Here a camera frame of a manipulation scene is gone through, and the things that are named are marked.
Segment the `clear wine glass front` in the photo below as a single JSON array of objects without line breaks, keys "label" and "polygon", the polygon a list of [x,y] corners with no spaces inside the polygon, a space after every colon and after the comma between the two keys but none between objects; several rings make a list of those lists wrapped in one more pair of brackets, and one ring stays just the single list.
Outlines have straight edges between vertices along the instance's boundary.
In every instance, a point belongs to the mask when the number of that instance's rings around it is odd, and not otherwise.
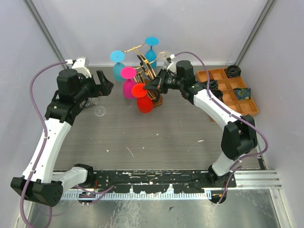
[{"label": "clear wine glass front", "polygon": [[99,105],[99,98],[90,98],[90,101],[96,106],[95,108],[95,115],[97,117],[102,117],[106,113],[106,109],[103,106]]}]

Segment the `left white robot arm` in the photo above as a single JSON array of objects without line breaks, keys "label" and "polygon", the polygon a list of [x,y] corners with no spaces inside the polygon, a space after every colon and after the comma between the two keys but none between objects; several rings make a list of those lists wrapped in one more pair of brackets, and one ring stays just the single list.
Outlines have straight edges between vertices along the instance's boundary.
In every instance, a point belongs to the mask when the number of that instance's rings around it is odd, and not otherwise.
[{"label": "left white robot arm", "polygon": [[75,69],[59,72],[58,89],[47,106],[43,133],[34,155],[22,176],[14,177],[10,184],[23,199],[53,207],[63,193],[76,185],[84,188],[94,185],[92,166],[78,163],[60,175],[53,175],[53,169],[67,133],[83,110],[82,103],[89,98],[108,96],[114,87],[103,71],[96,73],[99,84]]}]

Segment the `wooden compartment tray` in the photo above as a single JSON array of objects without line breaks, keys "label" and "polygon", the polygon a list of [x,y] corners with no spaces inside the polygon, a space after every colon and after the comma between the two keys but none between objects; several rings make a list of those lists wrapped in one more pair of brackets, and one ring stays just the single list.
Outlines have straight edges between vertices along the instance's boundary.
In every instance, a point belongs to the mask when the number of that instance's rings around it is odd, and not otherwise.
[{"label": "wooden compartment tray", "polygon": [[255,116],[258,114],[258,107],[252,98],[250,100],[238,100],[233,89],[234,88],[246,88],[242,77],[228,78],[225,73],[225,68],[212,69],[208,72],[201,70],[196,72],[196,79],[203,84],[211,79],[218,81],[218,90],[223,93],[223,103],[234,111],[242,115]]}]

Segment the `striped black white cloth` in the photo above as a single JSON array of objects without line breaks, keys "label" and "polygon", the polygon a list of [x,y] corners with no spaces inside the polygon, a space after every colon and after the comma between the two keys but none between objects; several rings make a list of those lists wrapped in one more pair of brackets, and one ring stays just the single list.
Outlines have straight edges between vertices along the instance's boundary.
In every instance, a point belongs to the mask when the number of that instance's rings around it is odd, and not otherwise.
[{"label": "striped black white cloth", "polygon": [[92,106],[94,106],[94,105],[95,105],[95,102],[92,101],[91,98],[88,98],[88,99],[84,100],[84,101],[80,104],[79,107],[80,107],[81,109],[87,109],[87,108],[92,107]]}]

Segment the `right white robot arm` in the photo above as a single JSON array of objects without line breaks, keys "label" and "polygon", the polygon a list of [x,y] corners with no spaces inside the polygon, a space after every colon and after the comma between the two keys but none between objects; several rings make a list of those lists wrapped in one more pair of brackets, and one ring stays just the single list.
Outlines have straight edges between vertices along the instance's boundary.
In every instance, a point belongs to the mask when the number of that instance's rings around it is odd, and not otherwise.
[{"label": "right white robot arm", "polygon": [[208,180],[213,187],[221,186],[237,161],[256,148],[254,118],[230,109],[207,89],[206,84],[198,82],[190,61],[177,62],[176,73],[161,69],[144,88],[156,94],[166,94],[169,89],[179,90],[184,99],[207,113],[221,127],[222,153],[208,168]]}]

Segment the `red wine glass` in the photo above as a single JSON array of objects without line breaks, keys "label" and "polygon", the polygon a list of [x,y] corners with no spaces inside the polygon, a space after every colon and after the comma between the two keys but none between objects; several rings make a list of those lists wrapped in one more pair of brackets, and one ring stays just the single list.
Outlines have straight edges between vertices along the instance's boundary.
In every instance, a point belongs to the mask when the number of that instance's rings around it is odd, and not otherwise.
[{"label": "red wine glass", "polygon": [[153,109],[153,103],[148,96],[148,90],[144,89],[145,84],[138,83],[132,87],[132,95],[137,99],[137,107],[141,113],[149,113]]}]

